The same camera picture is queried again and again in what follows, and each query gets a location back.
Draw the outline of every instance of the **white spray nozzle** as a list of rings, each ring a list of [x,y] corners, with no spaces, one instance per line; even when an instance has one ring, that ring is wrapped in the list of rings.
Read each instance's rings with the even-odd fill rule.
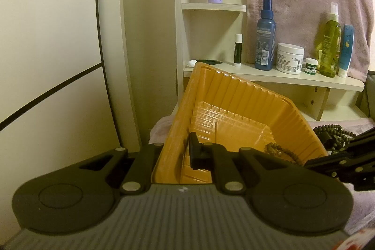
[[[337,8],[337,3],[331,2],[331,14],[339,15],[339,10]]]

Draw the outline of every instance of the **blue spray bottle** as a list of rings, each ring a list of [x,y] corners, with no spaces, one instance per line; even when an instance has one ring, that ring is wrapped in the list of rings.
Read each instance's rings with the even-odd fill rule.
[[[273,20],[272,0],[263,0],[261,19],[256,29],[255,68],[271,70],[275,55],[276,23]]]

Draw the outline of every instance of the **green spray bottle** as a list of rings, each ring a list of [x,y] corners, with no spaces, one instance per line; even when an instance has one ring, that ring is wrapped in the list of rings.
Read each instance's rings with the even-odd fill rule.
[[[319,72],[323,76],[334,78],[339,63],[341,46],[341,26],[339,24],[338,8],[331,2],[330,20],[326,23],[323,52]]]

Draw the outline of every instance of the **corner shelf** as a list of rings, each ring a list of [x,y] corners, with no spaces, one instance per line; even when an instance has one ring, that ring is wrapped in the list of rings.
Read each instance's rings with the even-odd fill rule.
[[[245,5],[235,4],[210,4],[210,3],[182,3],[183,10],[221,10],[221,11],[236,11],[246,12]]]
[[[249,81],[307,85],[350,91],[363,91],[364,88],[364,84],[355,78],[340,78],[339,76],[329,78],[322,76],[318,72],[314,76],[308,75],[304,72],[301,72],[299,75],[290,75],[277,70],[275,67],[270,71],[264,71],[256,69],[254,64],[244,63],[240,67],[235,67],[228,63],[221,63],[214,67],[240,76]],[[184,77],[189,77],[192,71],[193,68],[185,67]]]

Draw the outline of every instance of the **yellow plastic tray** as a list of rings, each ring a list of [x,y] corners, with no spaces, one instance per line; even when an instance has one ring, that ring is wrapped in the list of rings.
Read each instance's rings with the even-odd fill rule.
[[[190,168],[187,144],[192,131],[199,142],[219,143],[228,151],[244,146],[264,151],[266,144],[276,142],[303,163],[327,155],[291,100],[203,63],[196,63],[192,72],[153,182],[211,183],[209,171]]]

